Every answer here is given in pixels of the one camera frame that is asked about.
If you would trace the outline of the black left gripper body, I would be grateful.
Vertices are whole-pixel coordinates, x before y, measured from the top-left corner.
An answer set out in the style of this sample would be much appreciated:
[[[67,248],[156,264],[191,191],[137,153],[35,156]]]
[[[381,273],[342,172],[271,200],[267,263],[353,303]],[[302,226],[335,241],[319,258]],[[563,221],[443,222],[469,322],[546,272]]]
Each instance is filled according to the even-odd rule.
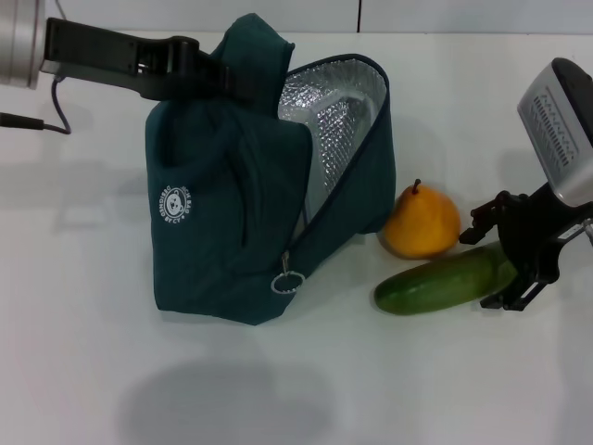
[[[45,23],[42,71],[134,91],[149,100],[186,96],[174,59],[182,41],[146,39],[63,19]]]

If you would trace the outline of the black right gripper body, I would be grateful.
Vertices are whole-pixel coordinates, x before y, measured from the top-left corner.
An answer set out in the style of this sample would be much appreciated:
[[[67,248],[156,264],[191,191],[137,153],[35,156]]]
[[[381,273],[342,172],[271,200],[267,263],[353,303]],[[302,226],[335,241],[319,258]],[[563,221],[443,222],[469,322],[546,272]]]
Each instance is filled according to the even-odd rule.
[[[533,194],[498,194],[498,237],[507,258],[528,282],[551,284],[560,277],[563,246],[583,230],[592,216],[592,204],[571,207],[563,203],[549,184]]]

